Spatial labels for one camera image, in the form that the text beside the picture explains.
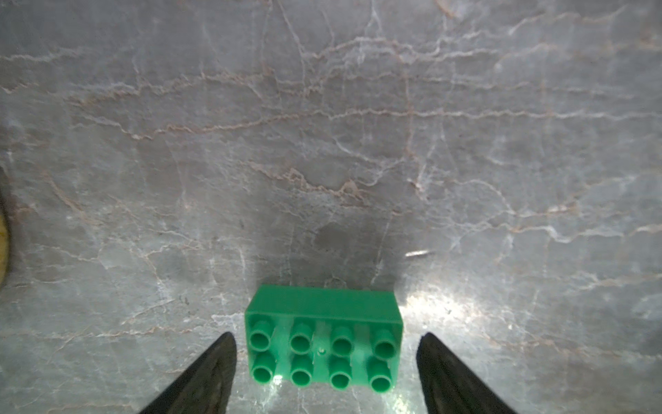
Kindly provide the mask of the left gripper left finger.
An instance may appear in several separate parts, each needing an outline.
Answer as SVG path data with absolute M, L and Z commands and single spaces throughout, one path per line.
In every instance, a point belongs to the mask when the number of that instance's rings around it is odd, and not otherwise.
M 234 335 L 225 332 L 140 414 L 225 413 L 236 364 Z

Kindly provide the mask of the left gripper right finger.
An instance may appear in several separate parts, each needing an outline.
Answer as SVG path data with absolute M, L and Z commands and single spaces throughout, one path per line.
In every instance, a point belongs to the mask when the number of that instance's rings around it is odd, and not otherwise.
M 417 349 L 417 368 L 432 414 L 515 414 L 437 336 L 427 333 Z

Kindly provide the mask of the green lego plate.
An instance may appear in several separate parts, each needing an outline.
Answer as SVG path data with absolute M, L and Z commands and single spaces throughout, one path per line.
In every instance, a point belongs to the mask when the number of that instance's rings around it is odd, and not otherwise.
M 403 318 L 392 292 L 263 285 L 245 311 L 249 372 L 265 385 L 396 385 Z

